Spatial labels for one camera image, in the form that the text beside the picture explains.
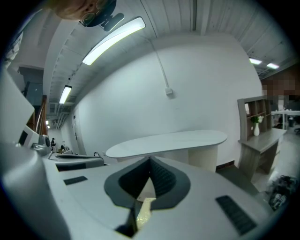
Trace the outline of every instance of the white wall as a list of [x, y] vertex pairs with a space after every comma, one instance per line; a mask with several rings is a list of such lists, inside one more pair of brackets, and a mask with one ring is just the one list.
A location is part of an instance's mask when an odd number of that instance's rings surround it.
[[63, 139], [61, 136], [60, 129], [55, 129], [55, 128], [48, 129], [48, 136], [49, 136], [50, 141], [52, 141], [53, 137], [55, 138], [54, 142], [56, 143], [57, 150], [60, 148], [61, 145], [63, 145], [62, 144]]
[[65, 141], [65, 145], [68, 146], [73, 153], [80, 154], [72, 127], [72, 116], [69, 115], [66, 118], [64, 125], [60, 128], [62, 140]]
[[244, 50], [224, 34], [160, 38], [154, 46], [174, 96], [165, 95], [163, 75], [150, 45], [120, 58], [120, 63], [133, 60], [110, 75], [101, 72], [78, 98], [82, 98], [78, 112], [87, 154], [148, 135], [214, 129], [228, 134], [218, 148], [218, 165], [239, 160], [237, 99], [262, 93]]

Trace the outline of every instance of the flower vase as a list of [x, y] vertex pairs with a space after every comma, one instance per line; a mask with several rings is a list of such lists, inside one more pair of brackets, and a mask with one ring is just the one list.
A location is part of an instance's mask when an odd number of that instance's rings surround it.
[[259, 127], [258, 127], [258, 123], [256, 123], [254, 128], [254, 136], [258, 136], [258, 135], [259, 135]]

